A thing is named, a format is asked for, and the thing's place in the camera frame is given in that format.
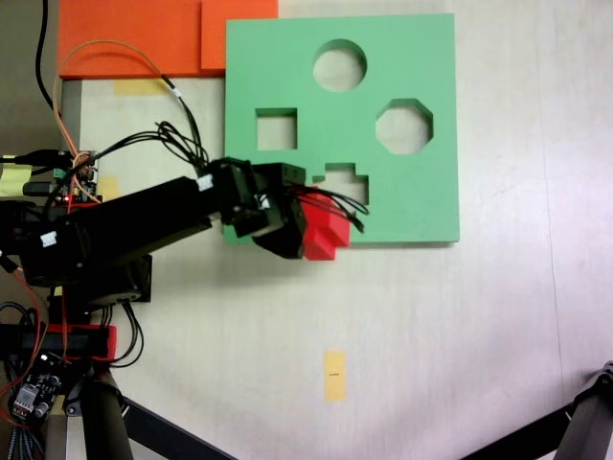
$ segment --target yellow tape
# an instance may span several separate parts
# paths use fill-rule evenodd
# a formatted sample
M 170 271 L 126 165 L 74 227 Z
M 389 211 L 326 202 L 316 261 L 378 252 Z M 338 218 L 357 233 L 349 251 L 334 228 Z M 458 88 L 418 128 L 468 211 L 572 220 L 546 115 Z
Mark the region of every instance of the yellow tape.
M 115 96 L 157 96 L 169 94 L 166 84 L 160 79 L 114 80 Z
M 119 182 L 117 177 L 101 177 L 98 179 L 98 187 L 96 188 L 98 195 L 102 195 L 104 201 L 119 198 L 122 194 L 119 191 Z
M 51 415 L 64 415 L 64 395 L 57 395 L 54 406 L 51 408 Z
M 326 352 L 324 357 L 326 401 L 345 399 L 345 353 Z
M 23 184 L 30 181 L 32 166 L 4 163 L 0 175 L 0 196 L 23 196 Z

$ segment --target black tripod leg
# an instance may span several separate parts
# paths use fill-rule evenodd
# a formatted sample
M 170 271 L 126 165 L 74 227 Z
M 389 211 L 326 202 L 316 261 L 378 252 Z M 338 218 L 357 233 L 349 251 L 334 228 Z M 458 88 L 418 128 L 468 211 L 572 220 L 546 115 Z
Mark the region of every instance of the black tripod leg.
M 547 455 L 559 446 L 569 424 L 567 414 L 572 414 L 572 411 L 570 404 L 562 407 L 489 446 L 471 453 L 463 460 L 535 460 Z
M 215 446 L 196 438 L 134 401 L 125 398 L 127 434 L 133 441 L 169 460 L 237 460 Z
M 611 397 L 597 392 L 582 400 L 557 449 L 555 460 L 604 460 L 613 433 Z
M 133 460 L 117 398 L 112 386 L 99 381 L 83 387 L 80 410 L 87 460 Z

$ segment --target green shape sorter board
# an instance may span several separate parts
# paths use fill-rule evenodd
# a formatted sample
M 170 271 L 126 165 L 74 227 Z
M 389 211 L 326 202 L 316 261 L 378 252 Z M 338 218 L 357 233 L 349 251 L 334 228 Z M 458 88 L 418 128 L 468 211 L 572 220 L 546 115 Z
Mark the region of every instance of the green shape sorter board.
M 346 92 L 328 91 L 313 77 L 315 60 L 338 43 L 366 62 L 364 79 Z M 416 153 L 397 155 L 376 139 L 375 122 L 404 103 L 429 117 L 432 138 Z M 295 113 L 296 149 L 258 149 L 257 114 L 275 111 Z M 225 152 L 254 164 L 300 166 L 313 181 L 327 167 L 354 165 L 358 177 L 368 176 L 371 215 L 363 218 L 364 234 L 353 229 L 352 242 L 456 242 L 453 15 L 229 21 Z

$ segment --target white table surface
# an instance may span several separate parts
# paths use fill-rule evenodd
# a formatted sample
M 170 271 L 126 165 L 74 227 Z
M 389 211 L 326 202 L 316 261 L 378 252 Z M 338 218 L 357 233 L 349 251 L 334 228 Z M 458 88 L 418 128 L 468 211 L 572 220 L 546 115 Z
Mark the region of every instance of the white table surface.
M 115 372 L 127 396 L 240 459 L 453 459 L 613 357 L 613 3 L 280 0 L 282 17 L 423 12 L 456 18 L 461 241 L 297 263 L 216 228 L 162 249 L 135 309 L 145 353 Z M 223 80 L 177 85 L 221 156 Z M 82 149 L 185 125 L 171 97 L 112 88 L 83 83 Z M 153 144 L 101 164 L 124 194 L 181 174 Z M 341 402 L 326 350 L 347 356 Z

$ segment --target orange wire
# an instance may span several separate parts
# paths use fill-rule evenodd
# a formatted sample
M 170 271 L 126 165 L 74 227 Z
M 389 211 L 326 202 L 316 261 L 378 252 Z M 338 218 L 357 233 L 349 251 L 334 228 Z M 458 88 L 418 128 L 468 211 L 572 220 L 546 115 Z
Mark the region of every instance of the orange wire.
M 135 46 L 130 45 L 129 43 L 125 43 L 124 41 L 121 41 L 121 40 L 110 40 L 110 39 L 91 40 L 91 41 L 86 41 L 85 43 L 81 43 L 81 45 L 73 48 L 65 56 L 65 58 L 62 60 L 62 62 L 57 67 L 56 78 L 54 79 L 54 88 L 53 88 L 53 94 L 52 94 L 52 101 L 53 101 L 54 116 L 56 118 L 57 126 L 59 127 L 59 130 L 61 131 L 62 136 L 64 137 L 64 140 L 66 141 L 66 144 L 68 144 L 68 149 L 71 151 L 71 153 L 72 153 L 72 155 L 74 157 L 77 157 L 77 155 L 79 155 L 79 152 L 77 150 L 77 147 L 75 146 L 75 143 L 72 140 L 72 137 L 70 137 L 70 133 L 68 132 L 68 129 L 66 128 L 64 123 L 61 121 L 61 117 L 59 115 L 59 108 L 57 106 L 57 96 L 58 96 L 59 87 L 60 87 L 60 84 L 61 84 L 61 78 L 60 78 L 59 75 L 61 74 L 61 71 L 63 70 L 63 68 L 66 65 L 66 63 L 70 60 L 70 58 L 75 53 L 77 53 L 78 51 L 82 50 L 83 48 L 87 48 L 87 47 L 93 46 L 93 45 L 104 44 L 104 43 L 110 44 L 110 45 L 118 45 L 118 46 L 122 46 L 124 48 L 127 48 L 129 50 L 132 50 L 133 52 L 135 52 L 138 55 L 140 55 L 141 58 L 143 58 L 155 70 L 157 75 L 159 75 L 159 76 L 163 75 L 162 74 L 162 70 L 155 64 L 155 62 L 153 62 L 153 60 L 151 60 L 151 58 L 147 54 L 145 54 L 143 51 L 139 50 Z
M 78 154 L 78 155 L 75 157 L 75 159 L 73 160 L 73 169 L 74 169 L 74 168 L 76 167 L 76 165 L 79 163 L 79 159 L 80 159 L 82 156 L 89 156 L 89 152 L 88 152 L 88 151 L 82 151 L 81 153 L 79 153 L 79 154 Z M 87 192 L 85 189 L 83 189 L 83 186 L 82 186 L 82 185 L 80 185 L 80 182 L 79 182 L 79 180 L 77 179 L 77 177 L 76 177 L 76 176 L 74 176 L 74 175 L 73 175 L 72 181 L 73 181 L 73 184 L 74 184 L 74 185 L 76 185 L 76 186 L 77 186 L 77 188 L 78 188 L 78 189 L 80 189 L 80 190 L 83 192 L 83 194 L 84 194 L 84 195 L 86 195 L 87 197 L 89 197 L 89 199 L 91 199 L 92 201 L 95 201 L 95 202 L 97 202 L 97 203 L 99 203 L 99 204 L 100 204 L 100 200 L 99 200 L 99 199 L 97 199 L 95 196 L 91 195 L 89 192 Z M 70 204 L 72 204 L 72 195 L 73 195 L 73 194 L 72 194 L 72 187 L 71 187 L 70 189 L 71 189 L 71 190 L 70 190 L 70 199 L 68 200 L 68 204 L 69 204 L 69 205 L 70 205 Z
M 26 292 L 28 293 L 30 300 L 34 304 L 34 309 L 36 310 L 36 318 L 37 318 L 36 338 L 34 340 L 32 357 L 30 358 L 30 363 L 28 364 L 28 368 L 21 376 L 17 377 L 16 379 L 11 380 L 6 385 L 4 385 L 2 388 L 0 388 L 0 401 L 4 398 L 4 396 L 7 394 L 7 392 L 11 388 L 13 388 L 21 380 L 26 378 L 26 376 L 30 372 L 30 369 L 32 369 L 32 366 L 34 365 L 34 362 L 36 360 L 36 357 L 38 356 L 38 353 L 40 352 L 40 348 L 42 347 L 42 342 L 45 339 L 45 333 L 47 332 L 46 330 L 42 331 L 42 311 L 40 308 L 40 304 L 38 303 L 38 298 L 36 297 L 36 294 L 34 294 L 34 292 L 30 289 L 27 283 L 16 272 L 14 272 L 12 275 L 21 284 L 21 286 L 23 286 L 23 288 L 26 289 Z M 14 426 L 18 426 L 20 428 L 30 428 L 30 426 L 21 425 L 20 423 L 13 420 L 12 417 L 4 410 L 4 408 L 1 405 L 0 405 L 0 417 Z

